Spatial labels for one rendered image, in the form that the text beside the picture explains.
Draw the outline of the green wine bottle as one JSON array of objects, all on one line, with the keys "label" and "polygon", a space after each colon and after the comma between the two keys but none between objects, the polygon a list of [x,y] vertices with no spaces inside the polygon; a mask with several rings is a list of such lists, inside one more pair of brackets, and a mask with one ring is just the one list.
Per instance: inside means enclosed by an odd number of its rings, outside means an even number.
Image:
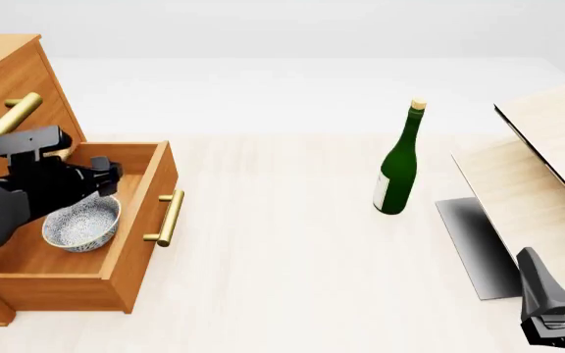
[{"label": "green wine bottle", "polygon": [[382,214],[400,214],[407,204],[417,174],[416,140],[426,106],[425,99],[412,99],[404,129],[381,164],[373,205]]}]

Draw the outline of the blue white patterned bowl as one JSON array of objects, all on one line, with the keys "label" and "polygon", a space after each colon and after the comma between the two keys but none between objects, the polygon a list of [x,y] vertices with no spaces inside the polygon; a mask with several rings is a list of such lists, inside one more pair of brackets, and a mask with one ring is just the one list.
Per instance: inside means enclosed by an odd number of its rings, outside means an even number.
[{"label": "blue white patterned bowl", "polygon": [[116,234],[121,202],[115,196],[93,193],[75,205],[49,214],[41,235],[50,246],[67,252],[90,252],[108,243]]}]

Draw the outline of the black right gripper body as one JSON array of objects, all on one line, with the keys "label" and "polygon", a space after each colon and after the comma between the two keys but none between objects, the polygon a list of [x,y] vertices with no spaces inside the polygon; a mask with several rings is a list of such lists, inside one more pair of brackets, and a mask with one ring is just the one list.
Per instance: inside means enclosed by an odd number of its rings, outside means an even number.
[{"label": "black right gripper body", "polygon": [[531,345],[565,349],[565,316],[521,314],[521,328]]}]

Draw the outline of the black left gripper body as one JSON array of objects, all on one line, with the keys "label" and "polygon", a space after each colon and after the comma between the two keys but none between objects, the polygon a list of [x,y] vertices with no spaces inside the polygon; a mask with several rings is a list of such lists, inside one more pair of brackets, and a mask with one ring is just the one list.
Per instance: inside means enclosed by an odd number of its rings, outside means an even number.
[{"label": "black left gripper body", "polygon": [[85,170],[85,181],[90,191],[99,196],[112,196],[118,191],[118,183],[123,176],[122,164],[110,161],[106,156],[90,158],[91,167]]}]

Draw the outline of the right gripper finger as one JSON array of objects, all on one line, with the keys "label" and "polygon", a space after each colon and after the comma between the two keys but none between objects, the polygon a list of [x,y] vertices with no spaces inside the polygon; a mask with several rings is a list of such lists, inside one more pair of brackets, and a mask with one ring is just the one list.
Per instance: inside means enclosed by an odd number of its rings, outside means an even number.
[{"label": "right gripper finger", "polygon": [[521,320],[542,316],[565,316],[565,290],[555,280],[532,247],[517,255],[522,283]]}]

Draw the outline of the pale wooden rack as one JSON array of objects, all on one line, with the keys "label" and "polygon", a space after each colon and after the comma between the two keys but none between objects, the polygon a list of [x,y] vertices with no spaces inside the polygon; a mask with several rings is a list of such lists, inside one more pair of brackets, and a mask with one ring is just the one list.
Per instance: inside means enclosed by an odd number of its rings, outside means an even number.
[{"label": "pale wooden rack", "polygon": [[507,251],[534,248],[565,289],[565,84],[494,110],[513,136],[453,161]]}]

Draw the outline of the open wooden drawer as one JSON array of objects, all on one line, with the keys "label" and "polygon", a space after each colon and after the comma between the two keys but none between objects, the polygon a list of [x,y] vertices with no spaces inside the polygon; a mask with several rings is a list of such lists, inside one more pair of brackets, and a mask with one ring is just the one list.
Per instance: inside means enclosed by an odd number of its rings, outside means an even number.
[{"label": "open wooden drawer", "polygon": [[122,164],[116,234],[100,249],[74,253],[46,243],[42,220],[19,228],[0,247],[0,326],[18,311],[122,311],[130,313],[167,206],[159,197],[175,190],[178,173],[168,142],[80,143],[68,161],[87,166],[93,156]]}]

